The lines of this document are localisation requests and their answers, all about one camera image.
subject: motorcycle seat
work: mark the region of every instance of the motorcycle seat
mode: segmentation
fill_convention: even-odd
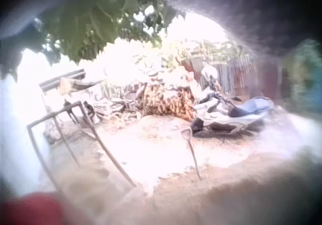
[[[253,98],[243,104],[235,106],[228,113],[229,117],[237,118],[250,114],[257,114],[259,112],[268,111],[271,109],[271,103],[267,99]]]

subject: white wall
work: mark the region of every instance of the white wall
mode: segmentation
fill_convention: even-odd
[[[16,196],[36,191],[39,185],[42,168],[32,148],[26,125],[47,113],[39,86],[26,76],[20,75],[18,83],[11,75],[0,80],[0,172],[2,180]],[[33,132],[41,152],[48,160],[49,146],[43,136],[44,129],[42,123],[35,126]]]

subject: red object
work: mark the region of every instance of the red object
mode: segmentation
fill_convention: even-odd
[[[63,211],[51,195],[33,193],[1,205],[2,225],[63,225]]]
[[[263,73],[262,78],[262,92],[265,97],[276,101],[278,96],[278,66],[271,65],[270,68],[266,68]]]

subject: tarp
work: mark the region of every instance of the tarp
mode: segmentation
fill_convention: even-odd
[[[72,78],[60,78],[59,83],[59,93],[61,95],[70,94],[72,92],[78,92],[92,86],[95,86],[98,82],[83,82],[81,80],[72,79]]]

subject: tire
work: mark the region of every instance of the tire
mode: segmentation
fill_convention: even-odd
[[[203,128],[203,120],[200,118],[196,118],[194,121],[190,123],[190,127],[192,130],[192,133],[201,131]]]

